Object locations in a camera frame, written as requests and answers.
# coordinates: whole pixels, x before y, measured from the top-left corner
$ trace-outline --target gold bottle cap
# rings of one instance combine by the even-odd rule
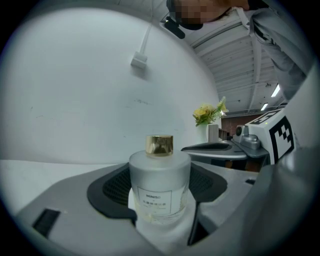
[[[174,152],[172,135],[150,135],[146,137],[145,152],[148,156],[166,157]]]

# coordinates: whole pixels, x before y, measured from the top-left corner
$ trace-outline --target ceiling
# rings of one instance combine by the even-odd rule
[[[151,15],[151,0],[106,0]],[[153,18],[166,20],[166,0],[153,0]],[[218,96],[226,97],[228,117],[260,114],[286,104],[281,91],[271,97],[277,86],[272,60],[255,36],[249,35],[249,21],[242,9],[233,10],[223,20],[204,24],[200,30],[180,29],[185,41],[213,73]]]

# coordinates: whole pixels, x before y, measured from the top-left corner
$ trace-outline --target person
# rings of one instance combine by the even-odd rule
[[[249,20],[249,34],[255,35],[271,58],[277,80],[286,100],[290,100],[313,65],[314,55],[304,38],[278,10],[272,0],[167,0],[170,16],[189,30],[214,23],[233,8],[242,8]]]

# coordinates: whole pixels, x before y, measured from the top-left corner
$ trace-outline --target white wall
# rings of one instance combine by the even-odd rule
[[[131,67],[148,26],[88,7],[47,12],[22,25],[0,65],[1,159],[126,162],[149,134],[174,135],[177,150],[195,144],[193,110],[219,101],[213,75],[156,23],[147,70]]]

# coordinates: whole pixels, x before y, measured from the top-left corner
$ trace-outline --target glass bottle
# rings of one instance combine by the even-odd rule
[[[173,136],[146,138],[145,151],[129,159],[136,213],[153,224],[169,224],[184,213],[189,192],[191,158],[173,150]]]

